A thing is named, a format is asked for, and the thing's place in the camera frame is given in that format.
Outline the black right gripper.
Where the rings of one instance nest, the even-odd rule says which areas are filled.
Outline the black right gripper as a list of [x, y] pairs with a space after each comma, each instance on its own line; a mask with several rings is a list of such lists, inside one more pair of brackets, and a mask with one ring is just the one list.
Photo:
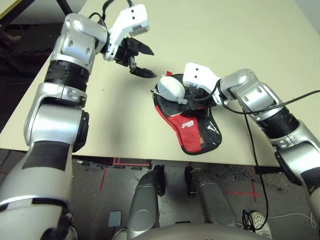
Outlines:
[[211, 92], [195, 86], [186, 88], [186, 99], [191, 109], [182, 111], [184, 117], [212, 116], [211, 108], [217, 105]]

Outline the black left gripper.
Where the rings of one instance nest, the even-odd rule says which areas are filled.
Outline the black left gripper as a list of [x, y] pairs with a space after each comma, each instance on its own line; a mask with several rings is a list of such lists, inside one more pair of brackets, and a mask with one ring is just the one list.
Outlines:
[[116, 63], [125, 67], [129, 66], [129, 72], [137, 77], [156, 78], [157, 75], [153, 71], [137, 66], [135, 56], [139, 53], [144, 55], [154, 55], [152, 49], [146, 44], [137, 41], [132, 37], [126, 37], [122, 40], [117, 49]]

